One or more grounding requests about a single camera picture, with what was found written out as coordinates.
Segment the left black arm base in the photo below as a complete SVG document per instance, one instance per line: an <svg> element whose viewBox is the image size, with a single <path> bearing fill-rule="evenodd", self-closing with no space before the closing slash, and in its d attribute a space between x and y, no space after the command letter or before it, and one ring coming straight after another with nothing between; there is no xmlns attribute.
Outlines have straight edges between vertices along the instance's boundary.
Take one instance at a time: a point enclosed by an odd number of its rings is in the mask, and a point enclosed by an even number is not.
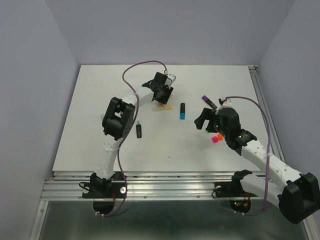
<svg viewBox="0 0 320 240"><path fill-rule="evenodd" d="M108 179L100 178L94 172L89 182L81 181L78 185L84 199L123 199L127 189L125 179L125 175L119 171Z"/></svg>

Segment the orange highlighter cap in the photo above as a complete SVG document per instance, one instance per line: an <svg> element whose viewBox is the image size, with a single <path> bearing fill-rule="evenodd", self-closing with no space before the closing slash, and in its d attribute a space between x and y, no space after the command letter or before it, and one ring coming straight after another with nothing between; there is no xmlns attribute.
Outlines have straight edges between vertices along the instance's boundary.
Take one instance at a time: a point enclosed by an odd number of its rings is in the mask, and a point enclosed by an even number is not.
<svg viewBox="0 0 320 240"><path fill-rule="evenodd" d="M218 134L217 137L218 137L218 139L219 139L220 141L222 141L222 140L224 139L221 134Z"/></svg>

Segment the green cap black highlighter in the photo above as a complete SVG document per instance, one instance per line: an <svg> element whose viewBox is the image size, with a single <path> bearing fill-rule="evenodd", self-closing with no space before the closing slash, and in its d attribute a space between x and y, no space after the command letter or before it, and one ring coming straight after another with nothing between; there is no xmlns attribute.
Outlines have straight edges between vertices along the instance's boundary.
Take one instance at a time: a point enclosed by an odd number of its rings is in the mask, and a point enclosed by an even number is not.
<svg viewBox="0 0 320 240"><path fill-rule="evenodd" d="M139 121L137 121L137 123L136 123L136 137L138 139L142 138L142 125Z"/></svg>

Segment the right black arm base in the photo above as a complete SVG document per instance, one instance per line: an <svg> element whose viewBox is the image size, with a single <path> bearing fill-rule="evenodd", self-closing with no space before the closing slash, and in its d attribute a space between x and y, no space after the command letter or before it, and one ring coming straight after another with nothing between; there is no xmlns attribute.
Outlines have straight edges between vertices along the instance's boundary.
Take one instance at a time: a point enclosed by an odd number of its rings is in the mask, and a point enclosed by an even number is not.
<svg viewBox="0 0 320 240"><path fill-rule="evenodd" d="M251 175L249 170L236 171L231 177L231 181L220 181L214 184L211 196L218 198L240 198L238 200L229 200L229 206L235 212L247 214L251 209L252 194L244 191L241 180L247 175Z"/></svg>

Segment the yellow clear highlighter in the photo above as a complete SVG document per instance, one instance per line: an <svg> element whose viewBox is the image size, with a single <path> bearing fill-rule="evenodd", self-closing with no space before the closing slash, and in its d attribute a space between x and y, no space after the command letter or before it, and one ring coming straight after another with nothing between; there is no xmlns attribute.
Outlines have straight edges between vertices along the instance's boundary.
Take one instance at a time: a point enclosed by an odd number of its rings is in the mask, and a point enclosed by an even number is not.
<svg viewBox="0 0 320 240"><path fill-rule="evenodd" d="M153 107L152 111L153 112L160 112L160 111L169 111L172 109L173 109L172 105L159 105L159 106Z"/></svg>

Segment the pink highlighter cap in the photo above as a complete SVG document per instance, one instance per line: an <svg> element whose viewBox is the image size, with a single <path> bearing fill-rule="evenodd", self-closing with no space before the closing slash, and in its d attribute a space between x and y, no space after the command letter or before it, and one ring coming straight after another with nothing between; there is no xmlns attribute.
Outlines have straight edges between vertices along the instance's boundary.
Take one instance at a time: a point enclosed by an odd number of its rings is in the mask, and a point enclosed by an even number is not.
<svg viewBox="0 0 320 240"><path fill-rule="evenodd" d="M213 136L211 139L214 143L217 143L219 141L217 136Z"/></svg>

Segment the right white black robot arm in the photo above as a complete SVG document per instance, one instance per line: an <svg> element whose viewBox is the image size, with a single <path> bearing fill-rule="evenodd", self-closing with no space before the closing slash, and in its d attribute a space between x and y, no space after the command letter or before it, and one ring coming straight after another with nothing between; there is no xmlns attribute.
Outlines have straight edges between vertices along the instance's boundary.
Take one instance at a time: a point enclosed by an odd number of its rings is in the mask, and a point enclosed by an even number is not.
<svg viewBox="0 0 320 240"><path fill-rule="evenodd" d="M302 174L267 151L251 132L243 129L233 108L204 108L194 121L198 130L208 121L206 130L221 134L227 146L253 163L262 175L250 170L236 171L230 181L217 182L216 198L244 197L247 194L266 199L291 223L298 224L320 209L318 179Z"/></svg>

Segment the blue cap black highlighter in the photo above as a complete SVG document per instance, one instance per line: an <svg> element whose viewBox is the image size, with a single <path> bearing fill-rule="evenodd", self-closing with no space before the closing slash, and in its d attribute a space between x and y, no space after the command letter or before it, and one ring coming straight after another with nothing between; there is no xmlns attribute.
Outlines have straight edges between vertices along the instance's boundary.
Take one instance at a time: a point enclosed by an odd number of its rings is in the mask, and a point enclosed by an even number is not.
<svg viewBox="0 0 320 240"><path fill-rule="evenodd" d="M184 120L186 117L186 104L184 102L182 102L180 104L180 112L179 112L179 118L181 120Z"/></svg>

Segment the purple cap black highlighter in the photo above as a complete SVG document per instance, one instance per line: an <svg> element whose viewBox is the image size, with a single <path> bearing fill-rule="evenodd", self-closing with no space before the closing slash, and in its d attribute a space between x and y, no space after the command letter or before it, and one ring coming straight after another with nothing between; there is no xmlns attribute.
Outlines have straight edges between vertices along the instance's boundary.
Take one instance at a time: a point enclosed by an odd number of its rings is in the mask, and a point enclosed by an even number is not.
<svg viewBox="0 0 320 240"><path fill-rule="evenodd" d="M210 106L212 109L216 110L217 109L217 106L206 96L206 95L203 95L201 97L201 99L208 105Z"/></svg>

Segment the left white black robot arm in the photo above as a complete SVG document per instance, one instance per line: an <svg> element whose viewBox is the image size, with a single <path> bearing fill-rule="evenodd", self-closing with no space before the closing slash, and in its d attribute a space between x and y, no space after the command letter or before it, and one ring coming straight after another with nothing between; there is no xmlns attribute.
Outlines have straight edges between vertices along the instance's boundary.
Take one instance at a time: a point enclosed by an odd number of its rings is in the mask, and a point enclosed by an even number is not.
<svg viewBox="0 0 320 240"><path fill-rule="evenodd" d="M110 100L102 120L105 159L98 163L90 176L90 183L100 197L106 197L111 193L117 153L122 141L132 130L136 121L135 114L140 107L152 101L167 104L175 81L175 75L157 72L152 80L142 84L133 94L124 98L113 97Z"/></svg>

